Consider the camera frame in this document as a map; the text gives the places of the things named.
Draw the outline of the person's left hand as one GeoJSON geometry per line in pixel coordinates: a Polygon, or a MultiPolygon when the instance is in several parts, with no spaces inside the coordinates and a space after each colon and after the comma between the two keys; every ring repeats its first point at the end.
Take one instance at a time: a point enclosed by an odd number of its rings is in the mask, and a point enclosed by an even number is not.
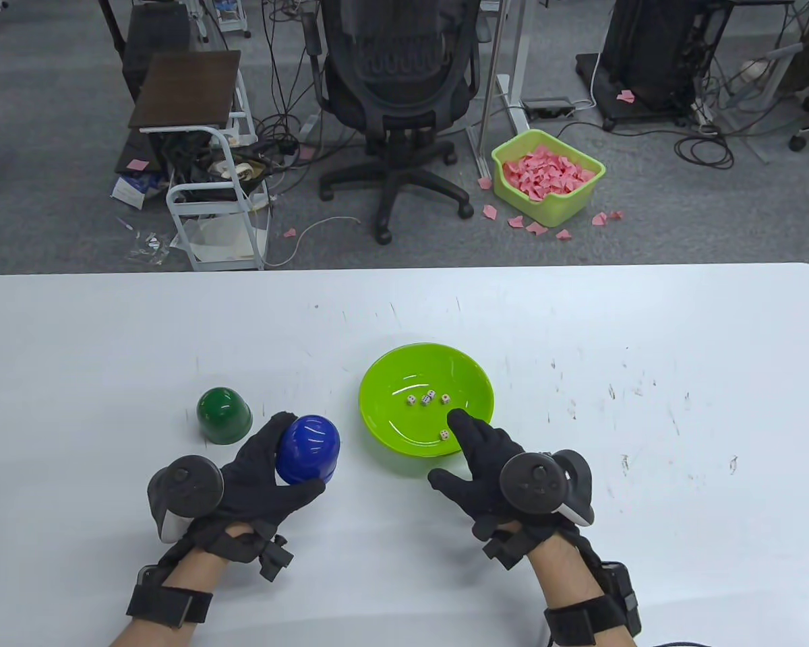
{"type": "Polygon", "coordinates": [[[193,521],[185,535],[158,561],[158,583],[193,551],[206,551],[230,563],[259,561],[260,575],[272,582],[293,555],[279,536],[278,527],[325,490],[321,479],[296,485],[278,485],[276,463],[279,443],[297,416],[275,414],[248,437],[232,462],[220,471],[224,492],[216,509],[193,521]]]}

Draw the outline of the person's right hand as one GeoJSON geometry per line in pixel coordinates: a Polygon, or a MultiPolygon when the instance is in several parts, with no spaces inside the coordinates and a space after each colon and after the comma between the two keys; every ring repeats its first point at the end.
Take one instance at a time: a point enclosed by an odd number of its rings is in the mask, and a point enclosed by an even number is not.
{"type": "Polygon", "coordinates": [[[472,518],[473,536],[488,558],[512,569],[559,536],[581,552],[590,570],[599,570],[598,555],[580,535],[595,521],[592,472],[583,456],[574,450],[525,451],[503,429],[465,410],[451,410],[447,422],[471,479],[434,468],[428,481],[472,518]]]}

